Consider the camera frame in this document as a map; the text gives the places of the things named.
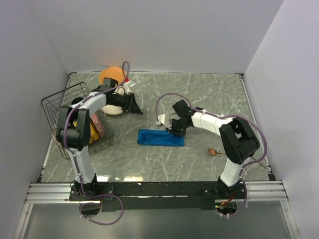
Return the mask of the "blue cloth napkin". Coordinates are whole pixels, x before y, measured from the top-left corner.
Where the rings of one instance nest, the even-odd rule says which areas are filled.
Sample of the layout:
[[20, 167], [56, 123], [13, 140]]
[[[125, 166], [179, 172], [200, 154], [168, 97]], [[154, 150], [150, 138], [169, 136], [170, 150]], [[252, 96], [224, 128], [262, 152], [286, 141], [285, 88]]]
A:
[[137, 143], [145, 146], [184, 146], [184, 137], [174, 136], [165, 130], [140, 129]]

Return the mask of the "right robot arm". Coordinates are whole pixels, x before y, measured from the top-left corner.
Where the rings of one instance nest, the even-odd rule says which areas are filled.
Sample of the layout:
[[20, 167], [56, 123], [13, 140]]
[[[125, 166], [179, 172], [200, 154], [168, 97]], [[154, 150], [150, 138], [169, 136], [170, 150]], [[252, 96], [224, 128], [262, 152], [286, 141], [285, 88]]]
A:
[[172, 119], [168, 131], [184, 137], [189, 127], [205, 129], [221, 137], [227, 161], [217, 180], [217, 192], [225, 199], [230, 198], [239, 184], [244, 162], [260, 147], [259, 140], [249, 123], [240, 117], [223, 117], [208, 113], [200, 108], [191, 108], [184, 100], [172, 108], [179, 117]]

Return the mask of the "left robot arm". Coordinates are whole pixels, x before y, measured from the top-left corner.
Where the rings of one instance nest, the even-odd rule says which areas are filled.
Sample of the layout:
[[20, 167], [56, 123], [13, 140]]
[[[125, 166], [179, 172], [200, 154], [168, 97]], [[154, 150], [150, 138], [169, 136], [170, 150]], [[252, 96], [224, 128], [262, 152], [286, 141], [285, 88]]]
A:
[[129, 114], [143, 114], [129, 82], [117, 84], [110, 78], [106, 81], [105, 85], [99, 85], [85, 98], [70, 106], [62, 106], [58, 113], [55, 137], [71, 159], [75, 172], [74, 191], [87, 200], [94, 200], [99, 194], [96, 173], [88, 152], [91, 117], [105, 106], [120, 107]]

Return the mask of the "cream divided plate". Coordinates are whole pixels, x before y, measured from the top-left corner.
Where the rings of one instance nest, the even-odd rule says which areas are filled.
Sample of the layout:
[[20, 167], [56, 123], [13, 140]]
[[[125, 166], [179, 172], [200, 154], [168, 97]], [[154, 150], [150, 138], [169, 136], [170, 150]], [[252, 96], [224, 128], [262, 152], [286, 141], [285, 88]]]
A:
[[[124, 93], [125, 93], [125, 89], [123, 87], [118, 87], [113, 94], [124, 95]], [[118, 116], [123, 113], [123, 110], [121, 107], [114, 106], [114, 105], [106, 105], [102, 107], [101, 109], [105, 114], [109, 116]]]

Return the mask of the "orange woven round mat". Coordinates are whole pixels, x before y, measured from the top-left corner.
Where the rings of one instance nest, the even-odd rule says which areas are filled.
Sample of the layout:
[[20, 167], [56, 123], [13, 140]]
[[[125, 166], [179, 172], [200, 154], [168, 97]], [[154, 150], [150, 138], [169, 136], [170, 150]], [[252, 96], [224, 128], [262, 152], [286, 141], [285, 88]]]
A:
[[101, 85], [104, 84], [105, 78], [110, 78], [116, 80], [118, 83], [122, 82], [124, 76], [126, 75], [126, 71], [123, 71], [121, 67], [112, 66], [105, 68], [99, 74], [99, 83]]

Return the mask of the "pink plate in rack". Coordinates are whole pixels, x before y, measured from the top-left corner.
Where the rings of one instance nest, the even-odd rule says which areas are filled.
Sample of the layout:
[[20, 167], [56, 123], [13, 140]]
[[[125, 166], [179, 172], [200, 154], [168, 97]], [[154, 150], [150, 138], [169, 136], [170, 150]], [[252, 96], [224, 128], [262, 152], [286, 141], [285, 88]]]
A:
[[104, 131], [103, 126], [102, 126], [100, 120], [98, 119], [97, 115], [93, 114], [91, 116], [91, 120], [92, 120], [92, 123], [93, 123], [97, 133], [99, 134], [99, 136], [103, 137], [105, 135], [105, 131]]

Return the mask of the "wooden spoon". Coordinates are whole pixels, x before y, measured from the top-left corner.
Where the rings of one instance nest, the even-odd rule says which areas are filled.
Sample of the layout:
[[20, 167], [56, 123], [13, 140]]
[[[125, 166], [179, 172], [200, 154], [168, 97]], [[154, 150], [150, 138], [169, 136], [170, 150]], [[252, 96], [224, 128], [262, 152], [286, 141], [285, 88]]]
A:
[[208, 153], [211, 155], [211, 156], [217, 156], [217, 155], [225, 155], [225, 153], [224, 152], [218, 152], [218, 151], [216, 151], [215, 149], [213, 149], [213, 148], [209, 148], [208, 149]]

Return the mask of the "yellow plate in rack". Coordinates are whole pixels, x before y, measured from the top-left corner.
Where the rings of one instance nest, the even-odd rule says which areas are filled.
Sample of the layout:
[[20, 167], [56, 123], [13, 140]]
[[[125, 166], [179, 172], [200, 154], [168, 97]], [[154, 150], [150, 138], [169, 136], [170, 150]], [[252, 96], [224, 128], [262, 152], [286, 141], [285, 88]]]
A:
[[93, 121], [90, 120], [90, 140], [89, 140], [89, 144], [93, 144], [94, 142], [96, 142], [99, 139], [100, 135], [95, 127], [95, 125], [93, 124]]

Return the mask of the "dark blue bowl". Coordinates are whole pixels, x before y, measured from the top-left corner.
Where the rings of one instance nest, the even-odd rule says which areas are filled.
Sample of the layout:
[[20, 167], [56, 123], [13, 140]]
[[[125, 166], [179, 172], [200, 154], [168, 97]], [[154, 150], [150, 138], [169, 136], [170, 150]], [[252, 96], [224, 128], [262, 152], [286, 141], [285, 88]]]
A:
[[81, 102], [83, 100], [82, 97], [77, 97], [75, 99], [72, 100], [71, 105], [75, 105], [78, 104], [79, 102]]

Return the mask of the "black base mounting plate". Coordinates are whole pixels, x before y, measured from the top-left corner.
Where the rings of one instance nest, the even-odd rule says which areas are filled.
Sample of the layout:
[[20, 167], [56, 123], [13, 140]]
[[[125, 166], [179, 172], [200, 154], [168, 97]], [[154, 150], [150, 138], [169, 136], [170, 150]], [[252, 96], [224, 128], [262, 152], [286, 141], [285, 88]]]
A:
[[245, 198], [244, 186], [238, 183], [227, 189], [217, 181], [193, 182], [97, 182], [71, 186], [71, 202], [101, 203], [102, 212], [117, 210], [192, 209], [214, 210], [217, 201]]

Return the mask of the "metal fork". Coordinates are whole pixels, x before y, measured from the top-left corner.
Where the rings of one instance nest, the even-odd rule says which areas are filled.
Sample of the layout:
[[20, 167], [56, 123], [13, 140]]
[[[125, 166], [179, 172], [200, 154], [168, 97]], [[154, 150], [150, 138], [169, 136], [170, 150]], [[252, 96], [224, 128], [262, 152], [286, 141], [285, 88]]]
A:
[[260, 166], [262, 166], [264, 169], [266, 169], [268, 172], [271, 171], [270, 167], [264, 165], [262, 162], [258, 162], [258, 164], [259, 164]]

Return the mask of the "aluminium rail frame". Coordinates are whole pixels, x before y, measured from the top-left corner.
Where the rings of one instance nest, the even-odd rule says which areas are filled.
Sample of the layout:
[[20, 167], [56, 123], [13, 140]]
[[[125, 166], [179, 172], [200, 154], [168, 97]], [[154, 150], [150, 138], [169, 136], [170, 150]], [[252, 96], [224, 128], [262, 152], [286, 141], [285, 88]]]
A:
[[[70, 183], [31, 183], [24, 200], [24, 207], [14, 238], [21, 239], [24, 237], [30, 217], [29, 214], [34, 204], [70, 204], [70, 186]], [[248, 202], [279, 201], [290, 237], [293, 239], [300, 238], [282, 181], [248, 181], [246, 186], [248, 189]]]

